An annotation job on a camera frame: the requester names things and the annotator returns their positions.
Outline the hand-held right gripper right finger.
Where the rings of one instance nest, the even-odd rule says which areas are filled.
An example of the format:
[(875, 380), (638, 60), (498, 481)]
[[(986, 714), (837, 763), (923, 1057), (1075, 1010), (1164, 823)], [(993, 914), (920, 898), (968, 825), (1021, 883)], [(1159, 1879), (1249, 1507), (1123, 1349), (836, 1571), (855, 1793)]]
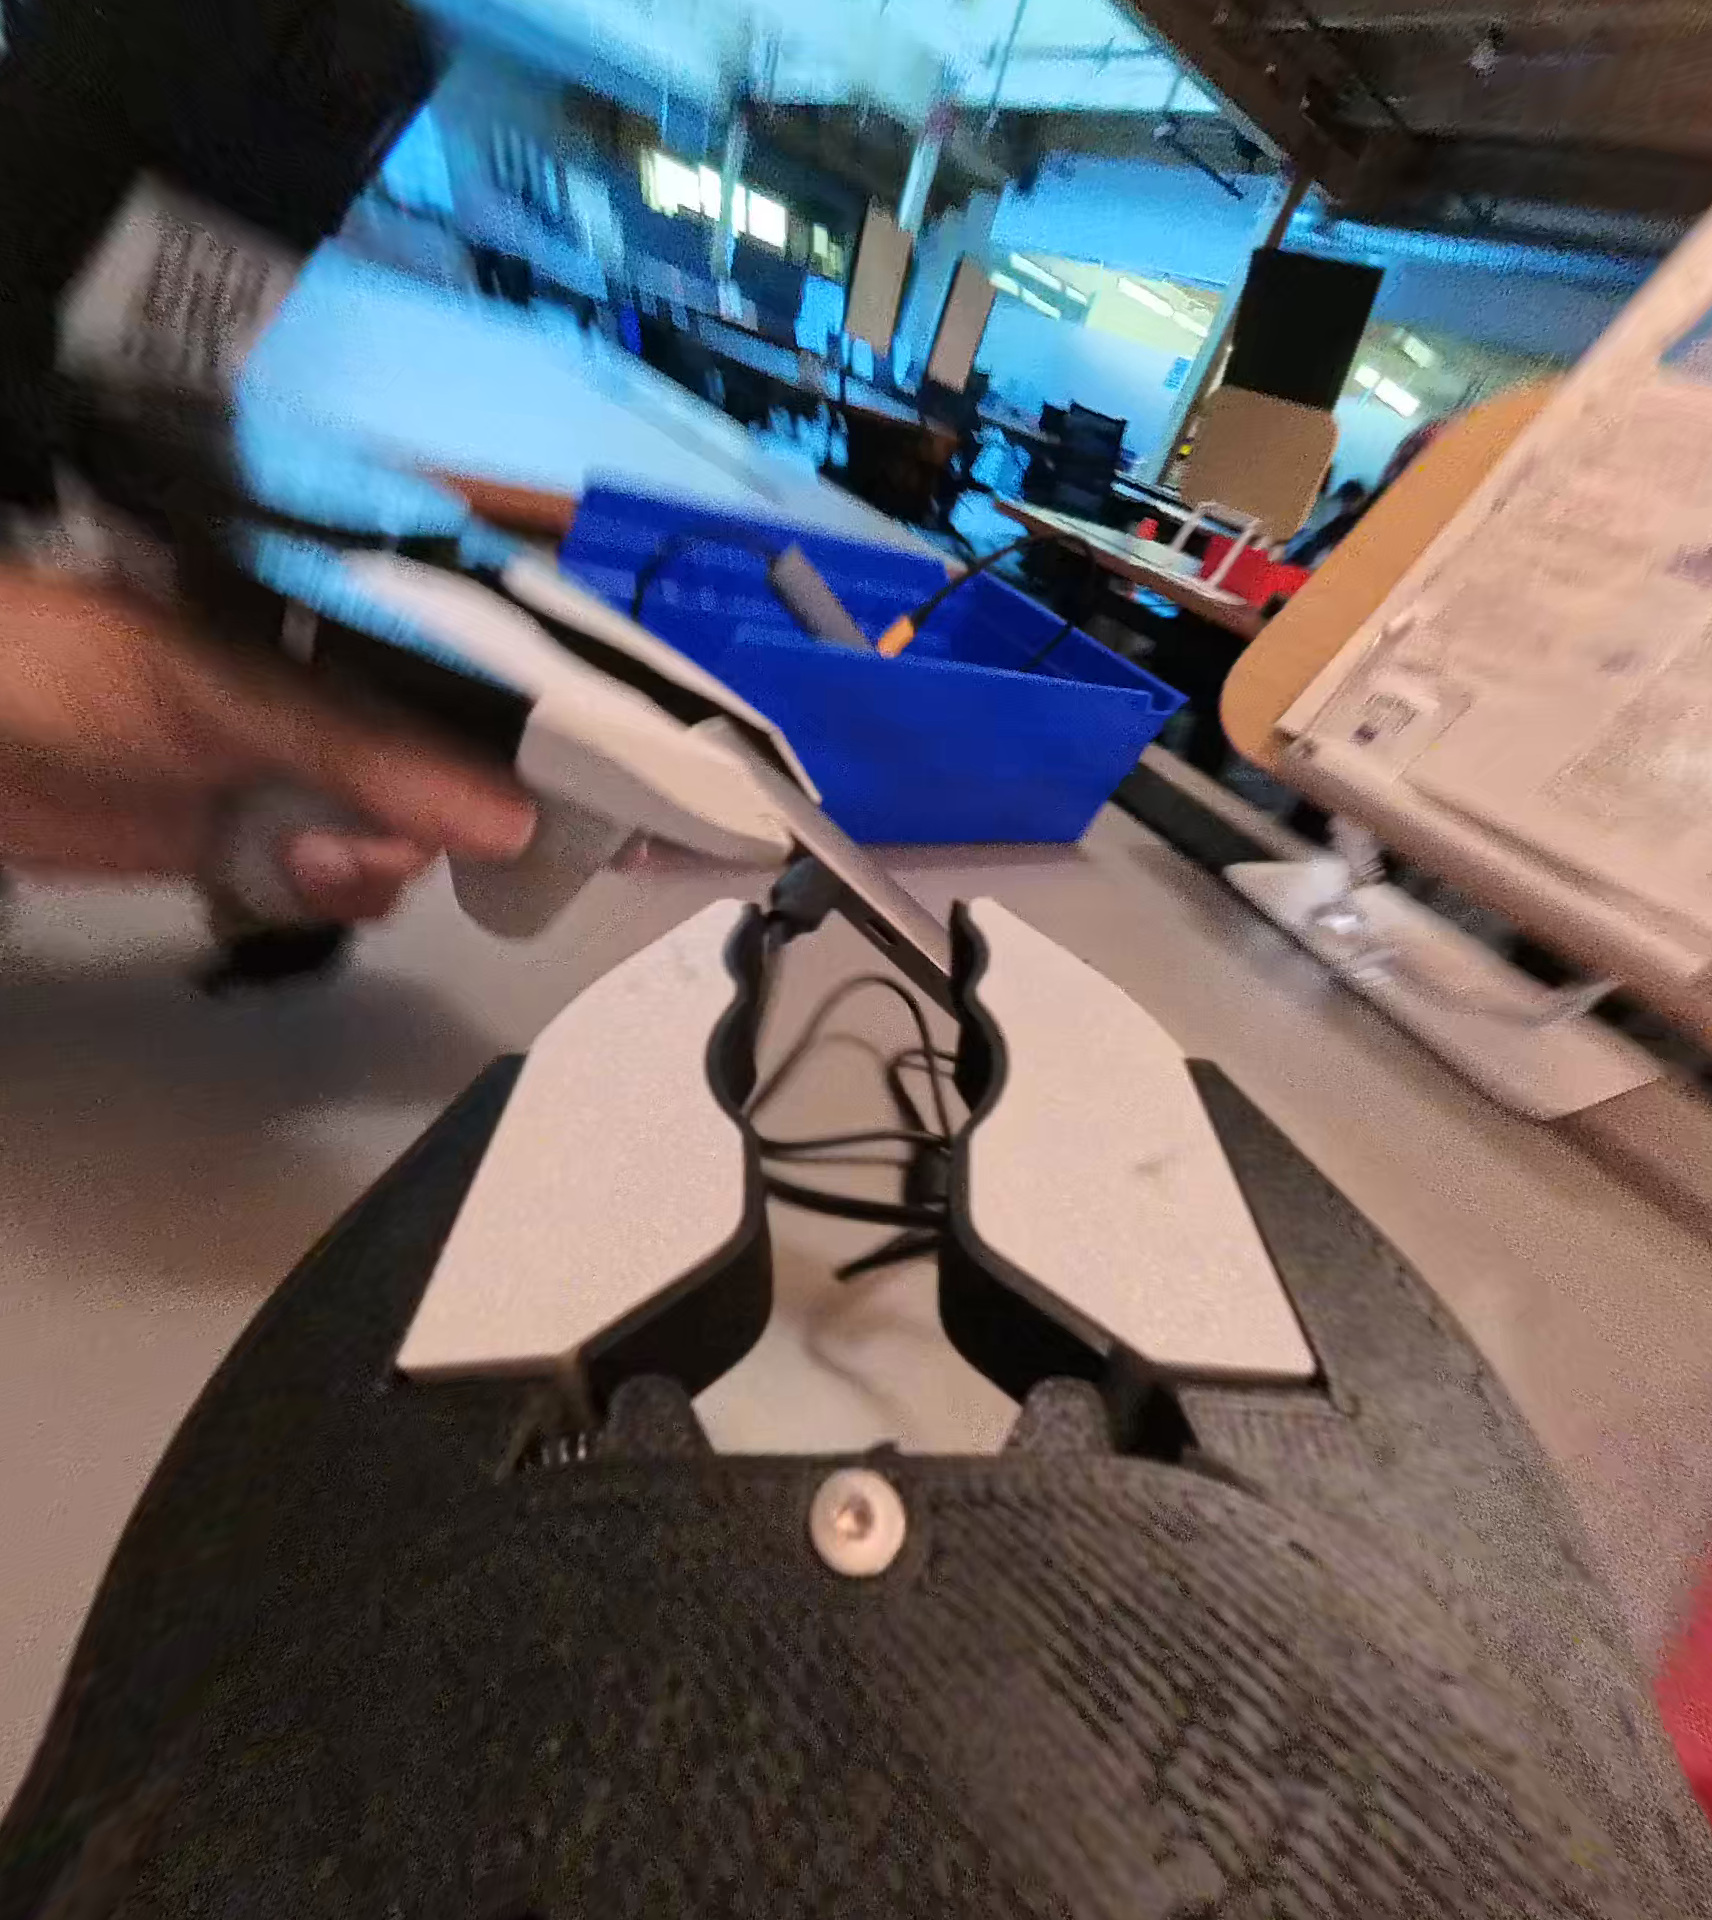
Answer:
[(949, 917), (957, 1049), (939, 1327), (1039, 1381), (1302, 1387), (1320, 1364), (1183, 1049), (1006, 907)]

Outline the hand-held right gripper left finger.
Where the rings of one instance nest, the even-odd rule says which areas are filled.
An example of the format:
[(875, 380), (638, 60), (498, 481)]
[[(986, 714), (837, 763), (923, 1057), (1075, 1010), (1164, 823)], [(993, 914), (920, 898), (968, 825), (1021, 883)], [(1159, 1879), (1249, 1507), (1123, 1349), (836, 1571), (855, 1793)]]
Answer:
[(747, 984), (741, 939), (757, 948), (747, 900), (718, 900), (535, 1034), (398, 1344), (406, 1381), (589, 1401), (613, 1339), (740, 1240), (744, 1099), (712, 1050)]

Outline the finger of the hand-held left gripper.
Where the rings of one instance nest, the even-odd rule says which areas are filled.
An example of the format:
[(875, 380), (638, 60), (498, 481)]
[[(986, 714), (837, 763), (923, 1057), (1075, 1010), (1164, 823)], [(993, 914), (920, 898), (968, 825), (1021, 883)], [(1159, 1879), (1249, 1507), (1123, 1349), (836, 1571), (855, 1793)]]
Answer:
[(822, 792), (783, 730), (718, 677), (654, 636), (636, 618), (574, 585), (540, 554), (520, 554), (495, 567), (493, 589), (582, 667), (643, 697), (684, 727), (727, 720), (755, 743), (809, 805)]
[(723, 752), (626, 685), (583, 667), (481, 578), (396, 554), (358, 554), (346, 576), (419, 661), (520, 700), (510, 757), (535, 826), (506, 862), (447, 858), (461, 913), (504, 941), (541, 936), (636, 842), (746, 868), (779, 868), (789, 835)]

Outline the grey slim USB hub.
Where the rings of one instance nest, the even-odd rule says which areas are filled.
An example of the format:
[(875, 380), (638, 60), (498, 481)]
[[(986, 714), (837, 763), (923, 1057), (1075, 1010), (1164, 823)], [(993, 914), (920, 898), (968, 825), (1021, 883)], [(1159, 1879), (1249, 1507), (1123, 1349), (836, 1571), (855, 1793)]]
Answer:
[(801, 939), (832, 917), (842, 919), (908, 984), (951, 1014), (948, 926), (734, 723), (712, 719), (693, 732), (741, 770), (787, 832), (787, 858), (768, 890), (772, 921)]

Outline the blue plastic bin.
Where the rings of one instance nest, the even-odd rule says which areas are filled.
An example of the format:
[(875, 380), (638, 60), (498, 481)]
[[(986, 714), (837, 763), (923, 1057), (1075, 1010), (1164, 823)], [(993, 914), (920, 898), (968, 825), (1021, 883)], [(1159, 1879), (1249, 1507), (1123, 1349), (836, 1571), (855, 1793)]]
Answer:
[(769, 586), (797, 549), (867, 639), (948, 585), (936, 554), (595, 482), (559, 567), (765, 716), (865, 846), (1077, 842), (1182, 694), (995, 573), (897, 657), (808, 636)]

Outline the brown-edged grey desk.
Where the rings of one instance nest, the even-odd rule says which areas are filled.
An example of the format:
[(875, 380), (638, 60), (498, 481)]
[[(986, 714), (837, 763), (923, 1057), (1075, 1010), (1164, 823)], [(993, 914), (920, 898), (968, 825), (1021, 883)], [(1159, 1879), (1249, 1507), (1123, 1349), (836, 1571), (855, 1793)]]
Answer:
[(607, 482), (948, 565), (927, 536), (574, 321), (338, 249), (294, 280), (237, 399), (412, 468), (565, 496)]

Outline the person's left hand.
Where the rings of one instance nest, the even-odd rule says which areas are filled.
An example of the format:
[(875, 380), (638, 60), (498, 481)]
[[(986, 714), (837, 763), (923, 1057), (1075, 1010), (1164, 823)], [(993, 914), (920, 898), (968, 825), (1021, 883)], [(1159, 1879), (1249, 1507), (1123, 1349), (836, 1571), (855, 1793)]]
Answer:
[(388, 913), (437, 857), (520, 857), (529, 796), (404, 719), (335, 704), (138, 595), (0, 560), (0, 870), (206, 879), (266, 786), (335, 809), (270, 872), (305, 919)]

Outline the laminated instruction sheet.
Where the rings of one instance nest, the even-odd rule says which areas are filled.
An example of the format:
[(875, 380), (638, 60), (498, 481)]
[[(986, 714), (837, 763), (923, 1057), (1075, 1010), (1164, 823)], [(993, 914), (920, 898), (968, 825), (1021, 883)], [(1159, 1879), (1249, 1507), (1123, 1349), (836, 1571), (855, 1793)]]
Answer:
[(1712, 1009), (1712, 208), (1279, 732), (1322, 807)]

